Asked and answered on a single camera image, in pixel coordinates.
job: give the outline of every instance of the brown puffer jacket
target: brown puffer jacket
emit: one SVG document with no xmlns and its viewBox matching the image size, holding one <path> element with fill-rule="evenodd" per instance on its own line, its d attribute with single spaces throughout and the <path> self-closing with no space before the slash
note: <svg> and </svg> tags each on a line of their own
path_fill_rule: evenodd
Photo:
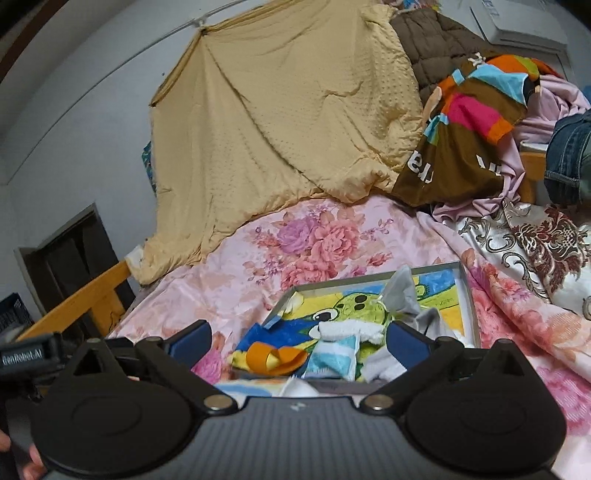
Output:
<svg viewBox="0 0 591 480">
<path fill-rule="evenodd" d="M 418 80 L 423 105 L 439 82 L 476 52 L 503 53 L 463 25 L 431 8 L 396 15 L 390 24 L 400 38 Z"/>
</svg>

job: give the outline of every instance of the human hand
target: human hand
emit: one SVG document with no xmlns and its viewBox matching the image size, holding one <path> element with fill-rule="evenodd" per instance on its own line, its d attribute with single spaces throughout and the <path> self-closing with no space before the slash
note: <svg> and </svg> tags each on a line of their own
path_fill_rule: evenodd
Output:
<svg viewBox="0 0 591 480">
<path fill-rule="evenodd" d="M 10 437 L 0 430 L 0 452 L 9 451 L 10 445 Z M 47 473 L 47 469 L 43 466 L 37 447 L 31 445 L 29 455 L 31 456 L 31 461 L 22 469 L 22 475 L 25 480 L 40 480 Z"/>
</svg>

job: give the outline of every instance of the pink flower pattern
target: pink flower pattern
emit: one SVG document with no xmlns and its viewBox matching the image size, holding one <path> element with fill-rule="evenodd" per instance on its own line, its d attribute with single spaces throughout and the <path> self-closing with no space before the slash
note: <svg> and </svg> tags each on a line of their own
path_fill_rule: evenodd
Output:
<svg viewBox="0 0 591 480">
<path fill-rule="evenodd" d="M 455 231 L 424 213 L 409 215 L 383 196 L 354 206 L 306 200 L 253 220 L 203 263 L 165 276 L 113 334 L 134 341 L 167 336 L 204 318 L 215 344 L 193 371 L 215 383 L 229 378 L 227 356 L 286 288 L 458 259 L 467 269 L 482 346 L 512 339 L 563 409 L 569 435 L 591 439 L 591 385 L 585 379 L 591 371 L 579 361 L 591 356 L 591 322 L 545 304 Z"/>
</svg>

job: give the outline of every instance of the green cartoon character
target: green cartoon character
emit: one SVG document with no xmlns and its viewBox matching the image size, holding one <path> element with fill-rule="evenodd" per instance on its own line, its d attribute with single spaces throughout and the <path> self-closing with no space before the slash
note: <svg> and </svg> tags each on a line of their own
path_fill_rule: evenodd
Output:
<svg viewBox="0 0 591 480">
<path fill-rule="evenodd" d="M 351 293 L 340 299 L 332 308 L 319 310 L 312 314 L 317 322 L 355 319 L 364 322 L 385 323 L 388 318 L 384 306 L 378 302 L 375 293 Z"/>
<path fill-rule="evenodd" d="M 355 319 L 384 325 L 387 323 L 389 316 L 384 306 L 378 302 L 378 297 L 379 295 L 375 293 L 351 293 L 340 299 L 332 308 L 322 309 L 313 313 L 312 320 L 316 322 L 339 322 Z M 317 325 L 314 325 L 307 333 L 311 338 L 320 338 Z M 379 348 L 379 345 L 373 345 L 369 342 L 361 343 L 359 346 L 356 378 L 360 376 L 359 370 L 364 360 Z"/>
</svg>

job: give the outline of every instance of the wooden bed rail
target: wooden bed rail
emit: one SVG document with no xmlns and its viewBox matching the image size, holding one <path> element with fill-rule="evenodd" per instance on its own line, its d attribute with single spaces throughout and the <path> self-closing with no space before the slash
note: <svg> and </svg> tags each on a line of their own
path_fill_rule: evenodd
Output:
<svg viewBox="0 0 591 480">
<path fill-rule="evenodd" d="M 544 180 L 546 155 L 544 153 L 521 152 L 521 162 L 525 169 L 525 178 L 519 186 L 521 201 L 535 203 L 535 184 Z"/>
<path fill-rule="evenodd" d="M 131 275 L 125 260 L 86 284 L 74 295 L 65 299 L 35 325 L 22 333 L 17 340 L 24 340 L 43 333 L 63 332 L 81 315 L 90 312 L 102 336 L 107 335 L 125 313 L 115 293 L 115 287 Z"/>
</svg>

